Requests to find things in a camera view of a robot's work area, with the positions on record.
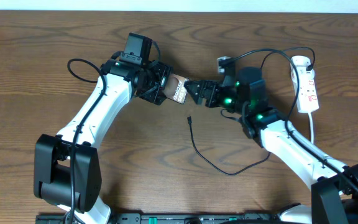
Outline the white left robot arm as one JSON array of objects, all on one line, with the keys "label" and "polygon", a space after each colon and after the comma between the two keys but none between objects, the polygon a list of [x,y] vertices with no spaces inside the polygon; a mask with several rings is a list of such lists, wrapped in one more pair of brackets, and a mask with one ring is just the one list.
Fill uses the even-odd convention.
[{"label": "white left robot arm", "polygon": [[114,118],[133,98],[160,105],[172,66],[150,60],[156,41],[130,33],[123,51],[96,66],[95,89],[59,132],[35,143],[34,195],[66,211],[63,223],[107,223],[111,208],[100,197],[98,148]]}]

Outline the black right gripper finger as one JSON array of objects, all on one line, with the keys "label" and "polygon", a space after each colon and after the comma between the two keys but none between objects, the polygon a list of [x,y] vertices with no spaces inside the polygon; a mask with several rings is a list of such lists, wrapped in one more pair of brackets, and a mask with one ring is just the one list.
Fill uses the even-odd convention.
[{"label": "black right gripper finger", "polygon": [[197,105],[202,104],[203,100],[210,99],[212,91],[207,88],[200,88],[193,93],[193,100]]},{"label": "black right gripper finger", "polygon": [[188,92],[204,92],[206,90],[212,89],[211,80],[193,80],[187,81],[184,84],[184,87]]}]

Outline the bronze Galaxy smartphone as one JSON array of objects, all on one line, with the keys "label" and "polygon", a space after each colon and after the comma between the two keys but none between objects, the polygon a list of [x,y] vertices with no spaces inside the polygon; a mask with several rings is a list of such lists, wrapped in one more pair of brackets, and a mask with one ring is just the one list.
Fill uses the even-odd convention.
[{"label": "bronze Galaxy smartphone", "polygon": [[186,77],[172,73],[165,85],[164,95],[179,104],[184,104],[187,96],[187,89],[184,84],[188,81]]}]

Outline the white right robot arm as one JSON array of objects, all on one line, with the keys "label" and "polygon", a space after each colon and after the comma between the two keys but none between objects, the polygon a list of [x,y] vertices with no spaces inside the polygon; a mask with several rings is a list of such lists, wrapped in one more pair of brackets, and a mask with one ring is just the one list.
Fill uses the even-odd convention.
[{"label": "white right robot arm", "polygon": [[243,68],[237,80],[184,86],[197,104],[240,114],[237,122],[245,135],[279,157],[310,189],[311,206],[291,205],[274,215],[274,223],[358,223],[358,164],[349,167],[329,156],[269,106],[261,69]]}]

